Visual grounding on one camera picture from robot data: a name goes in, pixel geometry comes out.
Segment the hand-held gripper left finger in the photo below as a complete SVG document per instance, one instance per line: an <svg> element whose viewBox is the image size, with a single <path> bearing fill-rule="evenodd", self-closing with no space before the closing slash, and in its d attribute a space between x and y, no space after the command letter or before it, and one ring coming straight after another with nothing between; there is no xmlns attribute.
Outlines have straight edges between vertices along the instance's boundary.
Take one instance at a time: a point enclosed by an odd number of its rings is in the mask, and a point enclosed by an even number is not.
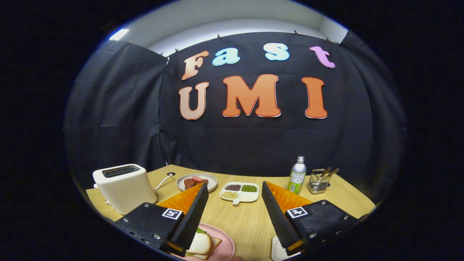
<svg viewBox="0 0 464 261"><path fill-rule="evenodd" d="M209 192L196 185L156 205L142 203L115 221L118 229L152 249L184 257L194 239Z"/></svg>

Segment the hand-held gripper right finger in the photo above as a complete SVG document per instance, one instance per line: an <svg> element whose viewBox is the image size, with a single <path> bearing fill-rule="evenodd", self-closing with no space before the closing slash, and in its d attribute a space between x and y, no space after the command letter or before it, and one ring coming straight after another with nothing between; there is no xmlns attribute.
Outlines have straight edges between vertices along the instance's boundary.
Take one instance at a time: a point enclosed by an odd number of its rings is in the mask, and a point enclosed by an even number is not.
<svg viewBox="0 0 464 261"><path fill-rule="evenodd" d="M289 256L323 248L370 214L370 199L345 181L334 181L326 192L300 195L262 183L262 200L281 247Z"/></svg>

